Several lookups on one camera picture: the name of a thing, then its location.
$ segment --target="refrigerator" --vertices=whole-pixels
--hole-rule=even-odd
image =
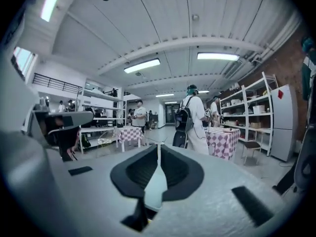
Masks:
[[[295,89],[287,84],[272,90],[271,98],[274,114],[271,155],[288,161],[293,155],[298,126]]]

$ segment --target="pink checkered tablecloth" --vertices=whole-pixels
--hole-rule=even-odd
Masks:
[[[205,133],[207,145],[215,147],[212,155],[230,160],[236,151],[240,130],[233,129],[233,132],[224,132],[224,128],[221,127],[207,127]]]
[[[134,126],[114,127],[113,134],[122,141],[138,140],[143,137],[142,128]]]

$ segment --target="gray floor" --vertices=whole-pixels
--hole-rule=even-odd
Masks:
[[[172,145],[173,136],[175,133],[174,126],[165,126],[161,129],[154,129],[151,131],[146,131],[147,143],[155,142],[155,141],[164,141],[165,144]],[[125,144],[125,151],[134,149],[137,143],[134,142],[131,146],[128,143]],[[265,151],[259,153],[256,151],[254,154],[254,158],[252,158],[252,152],[248,152],[248,159],[246,164],[243,165],[244,159],[241,158],[243,150],[243,145],[238,143],[236,149],[236,155],[233,159],[234,163],[239,165],[241,168],[253,174],[255,177],[260,179],[262,182],[266,183],[268,186],[272,187],[276,185],[279,180],[286,174],[287,171],[290,170],[290,167],[293,165],[295,158],[291,159],[289,162],[281,162],[274,157],[267,157]],[[109,146],[87,150],[85,154],[81,154],[79,152],[76,153],[76,157],[78,160],[91,159],[103,157],[111,154],[119,154],[121,153],[121,146],[116,148],[115,143]],[[257,157],[259,157],[259,163],[256,165]],[[298,193],[293,193],[294,186],[292,186],[284,195],[282,196],[286,202],[291,202],[293,199],[297,198]]]

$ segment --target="brick wall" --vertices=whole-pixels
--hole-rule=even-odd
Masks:
[[[297,139],[303,140],[307,102],[302,98],[302,78],[301,67],[305,58],[301,49],[301,38],[307,34],[307,28],[301,25],[289,40],[275,52],[267,61],[265,61],[255,72],[239,81],[240,85],[248,85],[261,78],[262,72],[267,75],[275,74],[279,87],[290,84],[295,87],[297,105],[298,105],[298,131]],[[222,98],[231,93],[224,92]]]

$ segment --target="door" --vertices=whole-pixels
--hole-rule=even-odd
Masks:
[[[273,129],[271,155],[283,161],[288,161],[292,156],[292,130]]]
[[[166,123],[174,124],[174,114],[180,108],[179,104],[175,105],[165,105],[165,115],[166,115]]]
[[[272,90],[271,97],[274,128],[293,129],[293,100],[289,86],[285,85]]]

